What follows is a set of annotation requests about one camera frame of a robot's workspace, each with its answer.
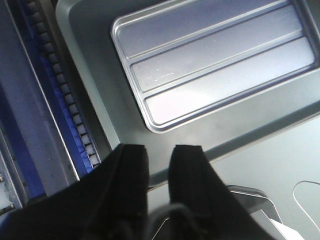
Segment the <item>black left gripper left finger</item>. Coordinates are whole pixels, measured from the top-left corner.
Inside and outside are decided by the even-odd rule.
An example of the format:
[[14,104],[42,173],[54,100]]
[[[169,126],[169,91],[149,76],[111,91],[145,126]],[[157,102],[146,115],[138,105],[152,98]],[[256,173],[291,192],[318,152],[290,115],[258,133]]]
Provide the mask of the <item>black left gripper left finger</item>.
[[119,144],[68,188],[10,213],[3,240],[140,240],[148,215],[149,165],[143,145]]

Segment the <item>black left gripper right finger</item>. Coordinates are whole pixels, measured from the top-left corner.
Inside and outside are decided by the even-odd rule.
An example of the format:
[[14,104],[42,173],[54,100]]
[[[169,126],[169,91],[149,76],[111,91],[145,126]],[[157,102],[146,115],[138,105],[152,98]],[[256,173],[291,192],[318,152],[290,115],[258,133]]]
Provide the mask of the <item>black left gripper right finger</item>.
[[201,146],[175,146],[168,169],[168,184],[170,202],[186,206],[200,230],[198,235],[177,224],[179,239],[272,239],[230,193]]

